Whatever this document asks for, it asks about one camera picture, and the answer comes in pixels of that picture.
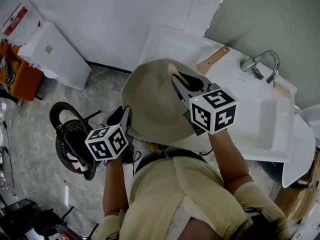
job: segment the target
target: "person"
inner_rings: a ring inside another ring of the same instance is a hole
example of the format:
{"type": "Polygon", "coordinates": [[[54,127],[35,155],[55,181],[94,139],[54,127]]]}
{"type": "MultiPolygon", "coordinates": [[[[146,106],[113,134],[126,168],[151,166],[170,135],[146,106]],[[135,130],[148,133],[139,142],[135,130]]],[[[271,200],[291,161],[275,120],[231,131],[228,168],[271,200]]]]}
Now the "person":
{"type": "Polygon", "coordinates": [[[254,183],[227,130],[208,136],[221,176],[191,151],[158,150],[137,166],[130,206],[121,157],[109,161],[95,239],[287,239],[284,214],[254,183]]]}

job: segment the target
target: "chrome faucet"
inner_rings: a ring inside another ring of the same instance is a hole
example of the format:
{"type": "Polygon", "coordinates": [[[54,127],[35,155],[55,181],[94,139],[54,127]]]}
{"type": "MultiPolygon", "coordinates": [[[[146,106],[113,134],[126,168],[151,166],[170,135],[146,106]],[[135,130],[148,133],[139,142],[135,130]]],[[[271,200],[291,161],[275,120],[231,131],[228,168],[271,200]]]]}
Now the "chrome faucet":
{"type": "Polygon", "coordinates": [[[253,76],[261,80],[264,78],[264,76],[260,73],[259,69],[257,69],[256,65],[258,64],[259,61],[261,61],[263,58],[267,57],[268,55],[271,55],[274,59],[274,68],[273,68],[272,74],[266,79],[266,82],[270,84],[277,77],[279,73],[279,66],[280,66],[279,57],[273,50],[266,50],[256,57],[251,57],[246,61],[241,62],[240,69],[243,72],[247,72],[248,70],[251,70],[253,73],[253,76]]]}

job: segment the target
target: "tiled floor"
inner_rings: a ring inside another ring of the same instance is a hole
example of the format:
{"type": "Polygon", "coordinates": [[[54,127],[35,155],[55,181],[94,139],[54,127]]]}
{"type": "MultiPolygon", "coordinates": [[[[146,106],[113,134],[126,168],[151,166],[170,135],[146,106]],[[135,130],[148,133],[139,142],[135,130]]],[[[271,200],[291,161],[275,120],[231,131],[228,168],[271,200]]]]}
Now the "tiled floor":
{"type": "MultiPolygon", "coordinates": [[[[102,113],[89,121],[92,126],[113,109],[121,105],[121,90],[129,75],[104,68],[93,68],[85,91],[66,87],[55,80],[45,78],[38,95],[42,101],[24,102],[17,106],[5,100],[7,108],[5,121],[8,125],[12,153],[13,173],[16,194],[19,199],[28,198],[41,208],[54,208],[62,216],[68,208],[65,205],[65,188],[68,186],[68,205],[75,209],[67,216],[68,225],[81,236],[87,236],[96,223],[103,218],[102,197],[105,184],[105,167],[100,165],[92,181],[86,181],[82,175],[67,170],[59,161],[55,150],[56,132],[49,120],[49,111],[53,104],[65,101],[74,106],[86,117],[98,110],[102,113]]],[[[60,120],[72,118],[62,112],[60,120]]],[[[134,140],[136,151],[142,155],[148,152],[149,145],[134,140]]],[[[214,156],[205,157],[218,168],[214,156]]],[[[5,157],[5,175],[11,183],[8,158],[5,157]]],[[[275,184],[254,161],[249,162],[250,173],[254,180],[274,199],[280,187],[275,184]]],[[[125,183],[130,189],[132,166],[124,166],[125,183]]],[[[11,188],[0,190],[7,204],[17,200],[11,188]]]]}

